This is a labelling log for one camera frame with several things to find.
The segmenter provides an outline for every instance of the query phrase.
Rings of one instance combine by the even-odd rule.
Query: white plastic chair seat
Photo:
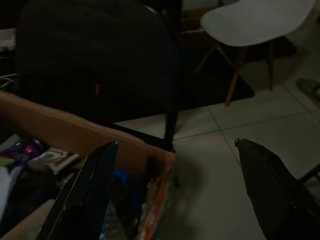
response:
[[[315,0],[241,0],[207,12],[201,26],[223,44],[256,45],[294,31],[314,3]]]

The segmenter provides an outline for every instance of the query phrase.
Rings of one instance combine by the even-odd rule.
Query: tile floor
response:
[[[296,87],[299,78],[320,81],[320,1],[305,23],[287,37],[294,57],[277,59],[277,84],[267,90],[264,62],[247,64],[242,76],[256,96],[182,111],[174,145],[181,188],[164,215],[159,239],[265,239],[246,193],[235,138],[246,138],[276,153],[301,177],[320,163],[320,110]],[[162,137],[164,116],[120,125]],[[320,198],[320,184],[306,186]]]

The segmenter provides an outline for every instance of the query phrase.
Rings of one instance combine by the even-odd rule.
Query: white chair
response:
[[[240,47],[234,75],[226,97],[228,107],[243,66],[248,46],[269,42],[269,89],[274,85],[273,39],[297,29],[307,18],[316,0],[240,0],[207,12],[202,28],[212,36],[214,44],[194,73],[197,74],[219,43]]]

